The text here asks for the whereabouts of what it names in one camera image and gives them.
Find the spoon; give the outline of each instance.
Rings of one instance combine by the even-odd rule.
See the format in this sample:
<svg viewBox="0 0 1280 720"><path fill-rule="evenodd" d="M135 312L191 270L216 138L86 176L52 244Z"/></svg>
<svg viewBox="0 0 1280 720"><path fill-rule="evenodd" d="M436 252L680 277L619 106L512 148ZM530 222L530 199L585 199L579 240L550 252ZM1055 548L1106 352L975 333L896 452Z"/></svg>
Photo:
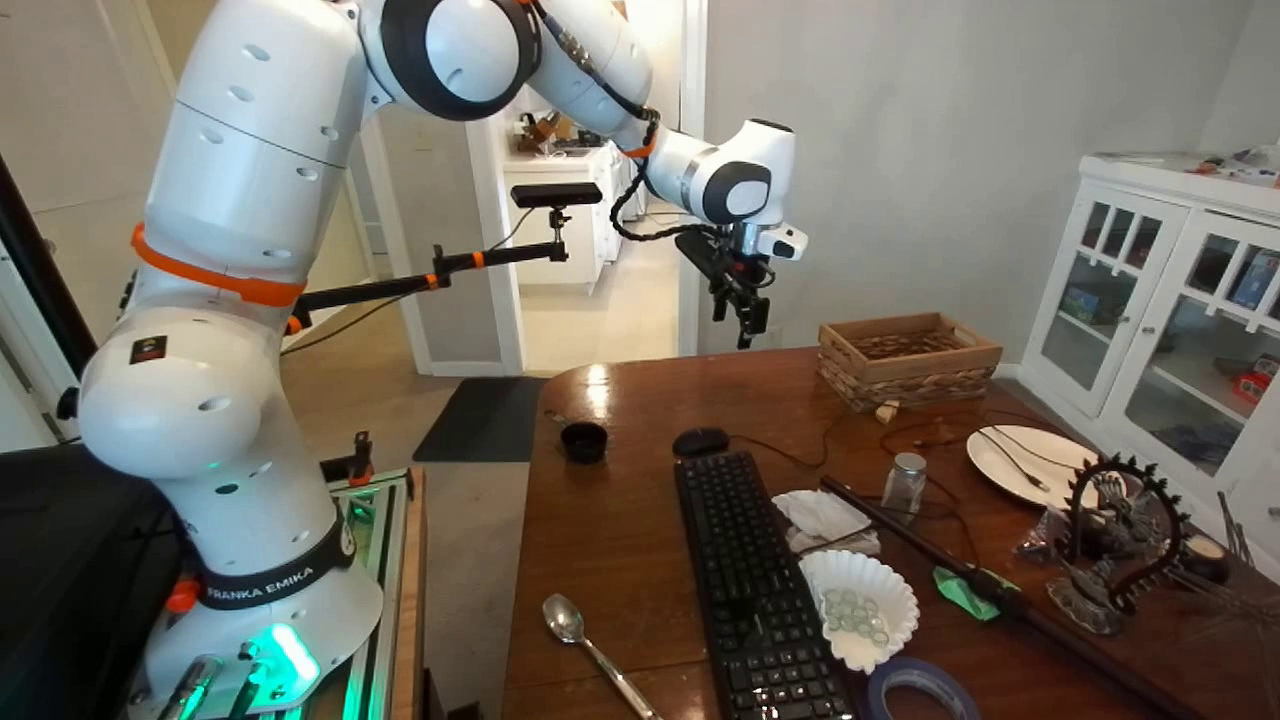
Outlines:
<svg viewBox="0 0 1280 720"><path fill-rule="evenodd" d="M555 632L558 642L579 642L579 648L593 653L593 658L603 666L610 687L623 692L623 701L633 705L637 717L657 720L657 710L643 705L637 684L587 638L587 619L566 596L550 592L545 599L545 619L546 619L546 627Z"/></svg>

